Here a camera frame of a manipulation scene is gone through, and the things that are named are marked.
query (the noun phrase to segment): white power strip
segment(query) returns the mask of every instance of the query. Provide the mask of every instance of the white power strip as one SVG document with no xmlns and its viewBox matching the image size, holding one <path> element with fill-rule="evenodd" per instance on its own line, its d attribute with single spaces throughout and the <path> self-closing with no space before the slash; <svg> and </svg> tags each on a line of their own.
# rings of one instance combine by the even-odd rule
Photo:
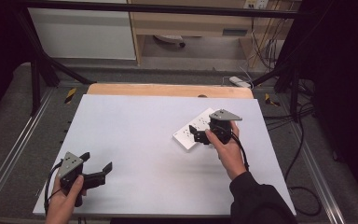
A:
<svg viewBox="0 0 358 224">
<path fill-rule="evenodd" d="M 179 131 L 174 133 L 173 138 L 175 138 L 186 150 L 190 150 L 196 145 L 196 142 L 194 141 L 194 135 L 190 133 L 190 130 L 188 129 L 188 125 L 192 125 L 198 131 L 205 131 L 205 129 L 209 129 L 209 122 L 211 121 L 209 115 L 214 111 L 215 110 L 208 108 L 200 115 L 192 119 L 188 124 L 183 126 Z"/>
<path fill-rule="evenodd" d="M 238 78 L 238 77 L 231 77 L 229 81 L 239 87 L 249 88 L 251 85 L 247 83 L 246 81 Z"/>
</svg>

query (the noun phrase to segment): desk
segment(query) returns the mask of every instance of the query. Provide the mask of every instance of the desk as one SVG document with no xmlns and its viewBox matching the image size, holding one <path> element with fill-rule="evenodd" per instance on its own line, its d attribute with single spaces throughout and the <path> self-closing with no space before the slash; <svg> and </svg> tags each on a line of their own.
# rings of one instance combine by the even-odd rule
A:
<svg viewBox="0 0 358 224">
<path fill-rule="evenodd" d="M 94 84 L 89 88 L 55 163 L 66 151 L 75 155 L 89 151 L 91 158 L 85 163 L 84 173 L 98 172 L 110 161 L 113 171 L 106 177 L 104 186 L 88 192 L 75 214 L 229 216 L 233 201 L 228 189 L 230 180 L 216 151 L 199 144 L 187 152 L 172 138 L 177 130 L 208 107 L 225 108 L 243 117 L 243 121 L 238 122 L 240 139 L 255 179 L 275 186 L 295 213 L 258 102 L 251 99 L 251 94 L 237 99 L 135 95 L 146 94 L 145 89 L 153 94 L 160 92 L 161 95 L 164 93 L 159 90 L 166 90 L 169 95 L 180 95 L 178 90 L 187 88 L 203 90 L 197 94 L 210 94 L 205 93 L 205 87 L 197 86 Z M 211 90 L 214 88 L 222 92 L 230 90 L 224 87 Z M 115 95 L 95 94 L 98 90 L 100 94 L 111 90 Z M 43 196 L 39 197 L 34 213 L 44 214 Z"/>
<path fill-rule="evenodd" d="M 129 4 L 168 5 L 168 6 L 192 6 L 192 7 L 226 7 L 244 8 L 244 0 L 127 0 Z M 269 0 L 267 9 L 273 10 L 296 10 L 293 2 Z M 161 14 L 131 12 L 131 29 L 134 42 L 135 55 L 138 64 L 142 63 L 142 52 L 145 44 L 145 35 L 184 35 L 184 36 L 236 36 L 239 38 L 243 53 L 247 60 L 251 60 L 251 67 L 255 66 L 256 58 L 251 57 L 254 53 L 252 41 L 252 18 L 210 16 L 210 15 L 184 15 L 184 14 Z M 290 30 L 292 20 L 281 25 L 279 20 L 256 18 L 254 22 L 255 38 L 260 48 L 263 48 L 269 38 L 284 40 Z M 225 35 L 225 30 L 237 31 Z"/>
</svg>

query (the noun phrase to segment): black sleeve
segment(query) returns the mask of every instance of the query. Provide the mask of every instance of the black sleeve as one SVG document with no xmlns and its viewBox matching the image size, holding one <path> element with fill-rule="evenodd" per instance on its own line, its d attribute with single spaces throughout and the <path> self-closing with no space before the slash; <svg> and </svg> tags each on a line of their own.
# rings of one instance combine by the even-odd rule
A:
<svg viewBox="0 0 358 224">
<path fill-rule="evenodd" d="M 271 185 L 259 185 L 252 174 L 245 172 L 230 184 L 234 196 L 231 223 L 297 223 L 292 211 Z"/>
</svg>

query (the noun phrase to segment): hand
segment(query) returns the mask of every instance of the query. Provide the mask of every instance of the hand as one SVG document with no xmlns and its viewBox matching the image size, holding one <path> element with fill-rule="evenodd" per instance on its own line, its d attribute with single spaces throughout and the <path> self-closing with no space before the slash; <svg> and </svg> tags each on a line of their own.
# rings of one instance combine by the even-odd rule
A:
<svg viewBox="0 0 358 224">
<path fill-rule="evenodd" d="M 237 136 L 240 136 L 240 130 L 234 121 L 231 121 L 231 128 L 232 132 L 234 132 Z M 246 172 L 240 147 L 237 145 L 234 139 L 231 138 L 227 144 L 223 145 L 217 136 L 210 130 L 206 130 L 205 133 L 209 141 L 216 148 L 219 159 L 223 166 L 226 168 L 227 174 L 231 180 L 243 172 Z"/>
<path fill-rule="evenodd" d="M 77 194 L 83 188 L 83 182 L 83 175 L 78 176 L 68 195 L 65 195 L 63 191 L 60 190 L 60 179 L 56 176 L 52 192 L 54 193 L 57 190 L 58 192 L 51 197 L 46 224 L 66 224 L 69 222 L 74 212 Z"/>
</svg>

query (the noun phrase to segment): white table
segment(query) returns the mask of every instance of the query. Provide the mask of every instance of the white table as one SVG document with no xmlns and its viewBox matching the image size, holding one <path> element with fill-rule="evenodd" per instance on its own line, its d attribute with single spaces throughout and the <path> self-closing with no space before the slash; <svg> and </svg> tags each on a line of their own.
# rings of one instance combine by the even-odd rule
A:
<svg viewBox="0 0 358 224">
<path fill-rule="evenodd" d="M 256 181 L 274 186 L 292 212 L 282 172 L 257 100 L 84 95 L 55 163 L 67 151 L 90 152 L 85 174 L 112 161 L 106 184 L 90 189 L 74 214 L 100 217 L 225 217 L 233 197 L 216 151 L 186 152 L 172 135 L 206 108 L 243 118 L 240 140 Z M 44 214 L 44 192 L 34 208 Z"/>
</svg>

